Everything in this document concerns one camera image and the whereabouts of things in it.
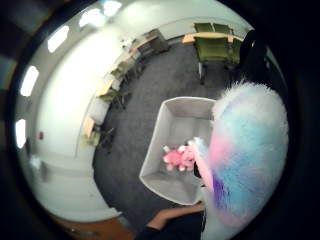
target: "wooden desk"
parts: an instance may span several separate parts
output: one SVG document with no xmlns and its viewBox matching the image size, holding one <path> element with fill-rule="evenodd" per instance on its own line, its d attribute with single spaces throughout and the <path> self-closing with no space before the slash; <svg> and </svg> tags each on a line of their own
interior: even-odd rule
<svg viewBox="0 0 320 240">
<path fill-rule="evenodd" d="M 143 45 L 151 42 L 152 40 L 154 40 L 154 39 L 156 39 L 156 38 L 158 38 L 158 36 L 156 36 L 156 35 L 151 36 L 151 37 L 148 37 L 147 39 L 145 39 L 144 41 L 142 41 L 142 42 L 139 43 L 138 45 L 132 47 L 132 48 L 130 49 L 130 53 L 137 51 L 140 47 L 142 47 Z"/>
<path fill-rule="evenodd" d="M 243 41 L 242 38 L 239 38 L 237 36 L 231 35 L 231 34 L 225 34 L 225 33 L 218 33 L 218 32 L 199 32 L 199 33 L 190 33 L 184 35 L 182 39 L 183 44 L 192 44 L 194 43 L 194 37 L 203 37 L 203 38 L 228 38 L 228 42 L 232 43 L 233 39 L 236 38 L 240 41 Z"/>
<path fill-rule="evenodd" d="M 144 41 L 142 41 L 141 43 L 139 43 L 136 46 L 133 46 L 132 48 L 130 48 L 129 50 L 129 56 L 127 56 L 125 59 L 123 59 L 122 61 L 127 62 L 129 61 L 135 54 L 136 52 L 139 50 L 140 47 L 142 47 L 143 45 L 153 41 L 154 39 L 158 38 L 158 36 L 154 35 L 151 37 L 148 37 L 147 39 L 145 39 Z"/>
<path fill-rule="evenodd" d="M 114 79 L 110 79 L 107 83 L 102 83 L 102 86 L 96 92 L 96 97 L 107 94 L 109 89 L 112 87 L 113 82 Z"/>
<path fill-rule="evenodd" d="M 83 127 L 88 138 L 91 136 L 94 124 L 94 120 L 91 117 L 86 117 L 84 120 Z"/>
</svg>

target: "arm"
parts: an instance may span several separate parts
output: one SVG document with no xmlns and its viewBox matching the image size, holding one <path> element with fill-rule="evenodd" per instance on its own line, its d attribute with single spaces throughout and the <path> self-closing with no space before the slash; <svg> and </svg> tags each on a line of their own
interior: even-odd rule
<svg viewBox="0 0 320 240">
<path fill-rule="evenodd" d="M 147 224 L 147 226 L 161 230 L 170 219 L 191 213 L 201 212 L 203 210 L 204 205 L 202 203 L 189 207 L 163 209 L 157 213 L 157 215 Z"/>
</svg>

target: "stuffed toy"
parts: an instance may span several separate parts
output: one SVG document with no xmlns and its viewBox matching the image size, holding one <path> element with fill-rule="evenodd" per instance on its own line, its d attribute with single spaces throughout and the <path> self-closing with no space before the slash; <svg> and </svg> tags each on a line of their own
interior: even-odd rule
<svg viewBox="0 0 320 240">
<path fill-rule="evenodd" d="M 170 149 L 168 146 L 165 146 L 164 151 L 166 154 L 163 157 L 163 161 L 166 163 L 168 171 L 172 171 L 175 167 L 181 172 L 193 170 L 195 163 L 193 147 L 183 145 Z"/>
</svg>

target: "ceiling light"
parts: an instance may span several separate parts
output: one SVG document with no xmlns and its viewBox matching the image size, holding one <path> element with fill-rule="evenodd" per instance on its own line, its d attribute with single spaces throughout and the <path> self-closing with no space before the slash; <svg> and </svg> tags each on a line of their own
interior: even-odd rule
<svg viewBox="0 0 320 240">
<path fill-rule="evenodd" d="M 69 27 L 59 28 L 48 40 L 48 50 L 53 53 L 68 37 Z"/>
<path fill-rule="evenodd" d="M 26 143 L 26 120 L 20 119 L 16 122 L 16 142 L 18 148 Z"/>
<path fill-rule="evenodd" d="M 100 9 L 94 8 L 82 14 L 79 26 L 83 27 L 87 24 L 91 24 L 95 27 L 102 27 L 105 24 L 106 18 L 101 13 Z"/>
<path fill-rule="evenodd" d="M 39 71 L 35 66 L 30 66 L 23 79 L 22 86 L 20 88 L 20 94 L 25 97 L 31 95 L 33 86 L 39 76 Z"/>
<path fill-rule="evenodd" d="M 112 17 L 113 15 L 115 15 L 119 8 L 122 6 L 122 3 L 117 2 L 117 1 L 106 1 L 103 4 L 103 8 L 104 8 L 104 14 L 108 17 Z"/>
</svg>

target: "gray carpet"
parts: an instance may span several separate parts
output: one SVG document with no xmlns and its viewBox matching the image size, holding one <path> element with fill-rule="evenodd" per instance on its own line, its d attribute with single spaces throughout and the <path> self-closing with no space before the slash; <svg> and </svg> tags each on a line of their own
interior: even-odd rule
<svg viewBox="0 0 320 240">
<path fill-rule="evenodd" d="M 172 206 L 138 178 L 161 102 L 177 96 L 216 99 L 227 86 L 229 75 L 221 64 L 209 66 L 205 85 L 200 85 L 197 64 L 192 45 L 174 44 L 149 57 L 140 78 L 122 88 L 132 93 L 127 108 L 111 108 L 105 119 L 104 127 L 116 127 L 116 135 L 110 154 L 96 151 L 95 181 L 109 206 L 122 211 L 136 231 L 158 210 Z"/>
</svg>

